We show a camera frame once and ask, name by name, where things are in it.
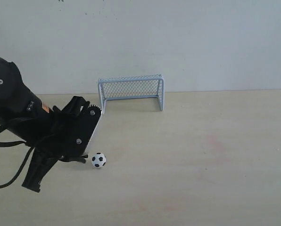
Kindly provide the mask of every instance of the black and white ball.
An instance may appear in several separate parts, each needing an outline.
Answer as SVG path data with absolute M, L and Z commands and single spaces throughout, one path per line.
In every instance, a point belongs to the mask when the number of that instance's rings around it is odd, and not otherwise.
M 96 153 L 93 155 L 91 162 L 95 168 L 102 168 L 106 164 L 106 156 L 103 153 Z

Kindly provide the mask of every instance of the screw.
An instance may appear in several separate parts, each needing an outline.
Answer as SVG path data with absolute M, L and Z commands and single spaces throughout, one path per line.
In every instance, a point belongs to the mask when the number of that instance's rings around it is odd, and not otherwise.
M 82 143 L 82 140 L 81 140 L 80 138 L 78 138 L 78 139 L 76 140 L 76 143 L 77 143 L 78 145 L 80 145 L 80 144 Z

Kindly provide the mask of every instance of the black robotic arm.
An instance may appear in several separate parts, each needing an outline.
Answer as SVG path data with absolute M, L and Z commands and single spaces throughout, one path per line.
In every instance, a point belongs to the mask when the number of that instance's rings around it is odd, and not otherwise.
M 18 67 L 0 58 L 0 133 L 9 130 L 22 139 L 0 147 L 30 147 L 17 174 L 0 189 L 17 179 L 32 152 L 22 186 L 35 192 L 57 161 L 86 163 L 85 149 L 100 117 L 99 107 L 78 96 L 62 110 L 51 109 L 25 86 Z

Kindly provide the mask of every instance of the light wood surface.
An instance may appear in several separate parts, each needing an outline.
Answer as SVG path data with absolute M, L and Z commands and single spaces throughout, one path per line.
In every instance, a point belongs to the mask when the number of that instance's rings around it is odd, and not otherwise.
M 39 194 L 21 187 L 26 167 L 0 190 L 0 226 L 281 226 L 281 90 L 167 93 L 164 112 L 110 101 L 89 148 L 104 168 L 59 162 Z M 0 149 L 0 184 L 26 151 Z

